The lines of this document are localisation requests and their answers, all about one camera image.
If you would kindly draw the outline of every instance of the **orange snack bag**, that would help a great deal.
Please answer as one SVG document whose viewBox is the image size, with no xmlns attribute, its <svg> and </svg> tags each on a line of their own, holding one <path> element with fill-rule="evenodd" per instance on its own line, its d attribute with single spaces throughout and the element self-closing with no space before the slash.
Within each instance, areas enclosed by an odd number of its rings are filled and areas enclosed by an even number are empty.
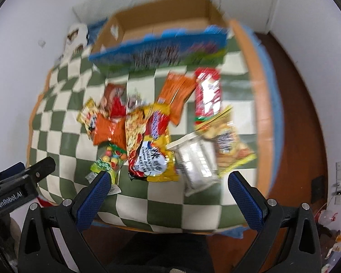
<svg viewBox="0 0 341 273">
<path fill-rule="evenodd" d="M 170 105 L 170 120 L 178 125 L 183 106 L 196 88 L 196 78 L 169 72 L 157 102 Z"/>
<path fill-rule="evenodd" d="M 102 142 L 112 142 L 119 148 L 126 149 L 125 118 L 115 122 L 105 118 L 102 114 L 97 114 L 96 127 L 91 137 L 95 146 Z"/>
</svg>

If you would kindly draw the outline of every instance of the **checkered rug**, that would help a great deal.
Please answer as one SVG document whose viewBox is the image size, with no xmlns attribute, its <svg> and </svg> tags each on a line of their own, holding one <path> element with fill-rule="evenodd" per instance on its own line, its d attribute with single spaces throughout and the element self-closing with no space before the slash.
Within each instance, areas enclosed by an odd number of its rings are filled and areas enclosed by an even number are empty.
<svg viewBox="0 0 341 273">
<path fill-rule="evenodd" d="M 88 185 L 85 176 L 106 145 L 95 147 L 86 130 L 76 121 L 78 111 L 92 97 L 97 103 L 108 82 L 126 85 L 127 93 L 137 89 L 149 103 L 161 91 L 169 71 L 193 73 L 198 66 L 177 66 L 151 71 L 110 75 L 108 78 L 88 60 L 90 49 L 73 56 L 53 69 L 49 90 L 33 120 L 33 139 L 29 164 L 50 156 L 55 172 L 39 183 L 39 192 L 49 201 L 61 203 L 74 198 Z M 219 65 L 223 106 L 233 106 L 233 120 L 241 141 L 257 153 L 254 97 L 248 69 L 232 32 L 228 53 Z M 195 95 L 185 104 L 180 124 L 169 125 L 172 140 L 193 130 Z M 257 182 L 257 159 L 238 170 L 250 185 Z M 106 222 L 154 232 L 217 232 L 244 224 L 245 220 L 227 188 L 227 176 L 221 184 L 184 196 L 184 181 L 148 183 L 130 181 L 124 165 L 118 176 L 121 193 L 108 196 L 98 215 Z"/>
</svg>

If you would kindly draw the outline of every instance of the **plastic wrapper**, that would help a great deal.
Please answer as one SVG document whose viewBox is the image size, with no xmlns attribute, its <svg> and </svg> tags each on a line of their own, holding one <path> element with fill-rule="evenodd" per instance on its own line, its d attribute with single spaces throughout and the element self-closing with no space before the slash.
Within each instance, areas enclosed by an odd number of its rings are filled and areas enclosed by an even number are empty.
<svg viewBox="0 0 341 273">
<path fill-rule="evenodd" d="M 85 176 L 86 180 L 91 184 L 92 181 L 95 179 L 95 177 L 97 177 L 98 173 L 96 172 L 90 172 L 88 175 Z M 107 195 L 115 195 L 121 193 L 121 189 L 119 188 L 119 186 L 117 184 L 115 184 L 114 182 L 111 183 L 111 188 L 110 191 L 108 192 Z"/>
<path fill-rule="evenodd" d="M 77 121 L 86 128 L 87 135 L 91 137 L 92 131 L 96 127 L 98 108 L 92 98 L 90 98 L 78 113 Z"/>
<path fill-rule="evenodd" d="M 170 107 L 152 104 L 126 116 L 126 149 L 129 176 L 149 182 L 178 180 L 174 156 L 166 150 Z"/>
<path fill-rule="evenodd" d="M 198 68 L 196 76 L 196 120 L 199 124 L 216 115 L 221 108 L 220 75 L 212 68 Z"/>
<path fill-rule="evenodd" d="M 177 166 L 186 178 L 186 196 L 220 182 L 215 169 L 215 150 L 208 151 L 201 136 L 192 132 L 167 146 L 174 151 Z"/>
<path fill-rule="evenodd" d="M 127 96 L 126 99 L 126 113 L 131 113 L 137 108 L 141 108 L 146 105 L 146 102 L 141 98 L 140 93 L 136 90 Z"/>
<path fill-rule="evenodd" d="M 169 72 L 157 102 L 170 105 L 170 121 L 178 125 L 183 106 L 196 88 L 195 77 Z"/>
<path fill-rule="evenodd" d="M 211 119 L 196 126 L 197 133 L 215 142 L 218 174 L 229 174 L 236 167 L 256 159 L 256 154 L 240 141 L 228 106 Z"/>
<path fill-rule="evenodd" d="M 98 106 L 99 111 L 105 117 L 122 118 L 126 115 L 126 106 L 121 101 L 125 87 L 122 85 L 107 84 L 104 96 Z"/>
<path fill-rule="evenodd" d="M 90 169 L 95 173 L 99 173 L 101 170 L 110 172 L 112 169 L 116 176 L 127 159 L 128 156 L 126 155 L 125 150 L 114 144 L 110 144 L 106 147 L 106 150 L 100 158 L 93 163 Z"/>
<path fill-rule="evenodd" d="M 102 114 L 98 114 L 91 137 L 95 146 L 103 142 L 111 142 L 122 149 L 126 149 L 125 118 L 113 121 L 105 118 Z"/>
</svg>

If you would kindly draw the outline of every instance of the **white packaged snack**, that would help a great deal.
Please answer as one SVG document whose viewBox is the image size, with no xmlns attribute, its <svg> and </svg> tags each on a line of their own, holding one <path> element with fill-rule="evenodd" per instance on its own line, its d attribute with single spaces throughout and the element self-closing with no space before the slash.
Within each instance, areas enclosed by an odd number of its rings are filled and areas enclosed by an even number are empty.
<svg viewBox="0 0 341 273">
<path fill-rule="evenodd" d="M 167 145 L 175 153 L 179 172 L 186 178 L 186 196 L 220 182 L 214 144 L 192 132 Z"/>
</svg>

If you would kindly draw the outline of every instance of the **blue cereal box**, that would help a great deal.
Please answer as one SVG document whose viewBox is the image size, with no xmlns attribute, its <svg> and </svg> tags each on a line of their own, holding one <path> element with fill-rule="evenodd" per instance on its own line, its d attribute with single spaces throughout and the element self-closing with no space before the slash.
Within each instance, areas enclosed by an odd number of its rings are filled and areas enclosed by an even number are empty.
<svg viewBox="0 0 341 273">
<path fill-rule="evenodd" d="M 111 17 L 89 60 L 108 72 L 217 65 L 226 54 L 227 31 L 210 0 L 157 0 Z"/>
</svg>

